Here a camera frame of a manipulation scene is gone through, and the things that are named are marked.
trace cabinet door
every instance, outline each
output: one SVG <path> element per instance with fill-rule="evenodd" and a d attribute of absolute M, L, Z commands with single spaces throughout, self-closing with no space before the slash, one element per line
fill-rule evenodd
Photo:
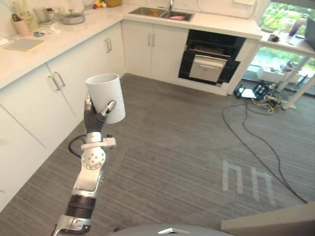
<path fill-rule="evenodd" d="M 125 62 L 121 23 L 88 39 L 84 50 L 85 57 L 93 58 L 87 62 L 90 77 L 105 73 L 123 76 Z"/>
<path fill-rule="evenodd" d="M 188 29 L 154 25 L 152 77 L 169 81 L 178 78 Z"/>
<path fill-rule="evenodd" d="M 86 47 L 87 42 L 83 42 L 47 62 L 48 68 L 76 116 L 77 123 L 83 119 L 84 99 L 88 92 L 85 85 L 85 81 L 90 76 L 88 63 L 94 61 L 93 57 L 85 55 Z"/>
<path fill-rule="evenodd" d="M 122 24 L 126 67 L 140 74 L 150 72 L 153 25 L 136 21 Z"/>
<path fill-rule="evenodd" d="M 125 60 L 121 22 L 113 25 L 104 33 L 110 45 L 110 52 L 107 53 L 106 71 L 123 76 L 125 73 Z"/>
<path fill-rule="evenodd" d="M 48 153 L 47 149 L 1 106 L 0 131 L 1 211 L 46 160 Z"/>
<path fill-rule="evenodd" d="M 0 104 L 49 151 L 74 128 L 74 114 L 49 78 L 47 66 L 22 76 L 0 90 Z"/>

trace white mug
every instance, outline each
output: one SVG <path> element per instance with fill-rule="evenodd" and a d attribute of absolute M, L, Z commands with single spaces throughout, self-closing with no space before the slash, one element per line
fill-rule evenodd
<path fill-rule="evenodd" d="M 116 101 L 115 108 L 108 114 L 106 124 L 114 124 L 125 118 L 125 104 L 119 75 L 103 74 L 85 81 L 95 109 L 100 113 L 111 101 Z"/>

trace glass window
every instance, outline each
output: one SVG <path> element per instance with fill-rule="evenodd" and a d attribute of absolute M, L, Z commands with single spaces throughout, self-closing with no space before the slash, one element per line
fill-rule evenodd
<path fill-rule="evenodd" d="M 251 65 L 263 66 L 270 69 L 272 72 L 277 73 L 281 71 L 281 66 L 291 62 L 297 65 L 302 59 L 301 55 L 289 53 L 273 48 L 262 47 L 251 62 Z M 311 58 L 300 70 L 299 75 L 311 77 L 315 72 L 315 59 Z"/>
<path fill-rule="evenodd" d="M 266 9 L 260 20 L 261 26 L 269 26 L 275 30 L 280 30 L 284 26 L 284 22 L 289 18 L 297 20 L 300 17 L 315 20 L 315 9 L 294 6 L 284 3 L 272 2 Z M 306 24 L 302 25 L 297 34 L 304 35 Z"/>

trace yellow cable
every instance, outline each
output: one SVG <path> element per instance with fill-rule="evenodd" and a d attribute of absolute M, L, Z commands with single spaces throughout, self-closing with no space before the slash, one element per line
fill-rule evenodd
<path fill-rule="evenodd" d="M 273 108 L 269 103 L 256 103 L 255 100 L 252 98 L 252 102 L 254 105 L 256 106 L 268 106 L 269 109 L 268 109 L 268 113 L 269 114 L 273 114 L 275 112 L 275 108 Z"/>

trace table leg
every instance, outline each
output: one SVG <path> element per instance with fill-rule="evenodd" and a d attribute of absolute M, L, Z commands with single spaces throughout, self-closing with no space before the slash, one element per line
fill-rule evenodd
<path fill-rule="evenodd" d="M 309 57 L 303 57 L 300 63 L 288 74 L 288 76 L 284 77 L 284 81 L 277 87 L 276 91 L 280 92 L 284 87 L 290 82 L 294 75 L 296 75 L 304 66 L 304 64 L 309 60 Z"/>
<path fill-rule="evenodd" d="M 299 91 L 297 91 L 286 104 L 282 106 L 283 109 L 290 107 L 300 96 L 302 96 L 309 88 L 315 83 L 315 75 L 313 75 L 310 80 L 303 86 Z"/>

